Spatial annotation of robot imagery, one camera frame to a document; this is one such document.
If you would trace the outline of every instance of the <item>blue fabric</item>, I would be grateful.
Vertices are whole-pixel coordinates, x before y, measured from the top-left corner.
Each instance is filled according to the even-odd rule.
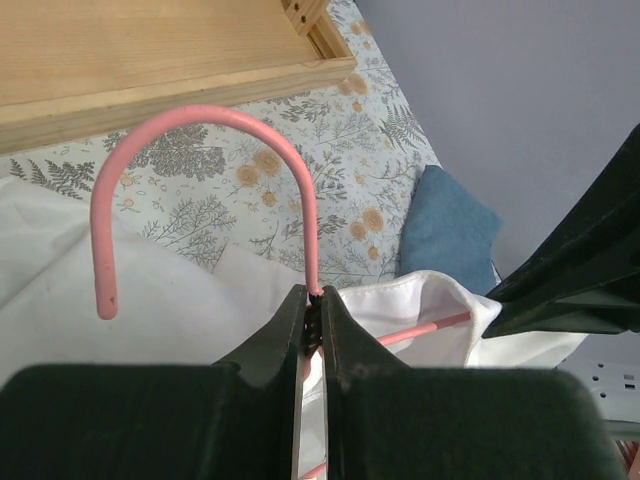
[[[400,239],[400,274],[437,270],[486,295],[496,285],[491,245],[501,225],[445,170],[428,166]]]

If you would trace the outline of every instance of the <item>white cloth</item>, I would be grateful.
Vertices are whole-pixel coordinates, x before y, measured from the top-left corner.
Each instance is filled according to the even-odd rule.
[[[228,245],[213,275],[113,222],[120,310],[96,314],[88,205],[0,180],[0,386],[54,362],[211,364],[263,326],[303,275]],[[452,278],[415,272],[340,291],[378,337],[465,311],[471,320],[390,347],[413,366],[552,367],[585,338],[527,333],[483,340],[500,304]],[[322,364],[305,382],[301,473],[324,457]]]

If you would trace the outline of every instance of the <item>white power outlet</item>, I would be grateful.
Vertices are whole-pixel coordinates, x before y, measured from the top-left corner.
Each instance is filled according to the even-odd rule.
[[[558,369],[582,381],[605,420],[640,423],[640,367],[569,357]]]

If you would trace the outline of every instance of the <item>black object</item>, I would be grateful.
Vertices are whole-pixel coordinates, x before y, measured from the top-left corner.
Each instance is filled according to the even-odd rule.
[[[291,478],[305,304],[294,287],[211,367],[22,371],[0,393],[0,478]]]
[[[487,297],[491,338],[640,332],[640,125],[531,258]]]
[[[305,297],[294,287],[211,367],[22,371],[0,393],[0,478],[296,478],[305,311],[321,322],[331,480],[624,478],[577,380],[411,369],[335,289],[319,310]]]

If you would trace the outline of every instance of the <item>grey wall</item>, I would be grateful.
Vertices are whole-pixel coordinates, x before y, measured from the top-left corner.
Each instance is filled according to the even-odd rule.
[[[640,122],[640,0],[356,1],[443,166],[505,221],[511,273]],[[576,355],[640,365],[640,337]]]

